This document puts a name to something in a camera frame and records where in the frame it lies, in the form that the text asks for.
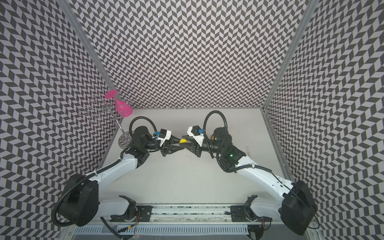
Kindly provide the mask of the pink plastic wine glass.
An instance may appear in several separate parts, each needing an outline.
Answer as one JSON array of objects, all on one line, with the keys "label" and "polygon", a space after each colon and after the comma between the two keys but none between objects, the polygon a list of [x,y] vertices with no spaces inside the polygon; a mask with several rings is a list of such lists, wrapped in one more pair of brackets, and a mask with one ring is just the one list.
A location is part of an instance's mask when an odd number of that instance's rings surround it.
[{"label": "pink plastic wine glass", "polygon": [[117,94],[118,94],[118,91],[117,90],[111,90],[109,92],[107,92],[105,94],[105,98],[106,99],[113,99],[115,100],[115,107],[116,107],[116,110],[118,112],[118,114],[122,117],[122,118],[127,118],[129,116],[131,116],[133,114],[133,109],[132,107],[126,103],[125,101],[122,101],[122,100],[118,100],[117,99]]}]

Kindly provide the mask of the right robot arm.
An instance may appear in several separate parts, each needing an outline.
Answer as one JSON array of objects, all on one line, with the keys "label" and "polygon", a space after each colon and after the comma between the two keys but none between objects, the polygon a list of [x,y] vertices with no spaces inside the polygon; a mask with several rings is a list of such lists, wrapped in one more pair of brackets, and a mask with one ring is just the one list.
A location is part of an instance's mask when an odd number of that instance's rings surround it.
[{"label": "right robot arm", "polygon": [[214,110],[207,114],[203,127],[192,126],[179,145],[200,157],[208,152],[225,173],[242,175],[269,193],[273,200],[252,195],[242,206],[249,222],[279,220],[297,235],[304,235],[311,222],[319,220],[317,206],[308,184],[293,182],[276,175],[253,161],[232,143],[225,115]]}]

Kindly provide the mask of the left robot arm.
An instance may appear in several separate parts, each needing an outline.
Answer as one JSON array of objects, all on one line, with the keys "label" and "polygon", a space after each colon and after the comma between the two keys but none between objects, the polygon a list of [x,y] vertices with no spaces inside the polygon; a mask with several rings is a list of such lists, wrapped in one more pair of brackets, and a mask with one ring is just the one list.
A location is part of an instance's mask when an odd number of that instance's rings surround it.
[{"label": "left robot arm", "polygon": [[120,217],[124,221],[139,218],[133,199],[119,195],[116,199],[101,200],[100,194],[122,176],[142,166],[152,152],[158,151],[165,157],[182,150],[180,143],[185,140],[173,136],[170,130],[158,130],[154,122],[144,116],[131,121],[129,134],[131,143],[116,161],[86,175],[75,174],[68,179],[51,213],[55,226],[82,227],[94,218]]}]

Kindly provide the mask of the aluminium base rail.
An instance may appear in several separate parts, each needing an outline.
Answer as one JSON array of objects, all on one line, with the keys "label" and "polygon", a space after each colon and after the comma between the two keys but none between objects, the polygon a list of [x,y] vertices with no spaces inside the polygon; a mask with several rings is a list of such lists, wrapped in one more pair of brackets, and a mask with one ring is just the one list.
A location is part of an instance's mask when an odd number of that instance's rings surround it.
[{"label": "aluminium base rail", "polygon": [[[309,224],[317,212],[314,203],[305,202],[291,196],[282,202],[276,202],[258,197],[257,203],[266,206],[272,213],[271,221],[282,221],[285,224],[299,223]],[[122,214],[124,212],[123,199],[106,200],[93,204],[62,204],[59,214],[76,226],[85,226],[92,220],[105,217],[108,220],[110,215]],[[170,221],[170,222],[202,222],[202,221],[233,221],[232,206],[243,204],[225,205],[138,205],[152,206],[151,217],[148,222]]]}]

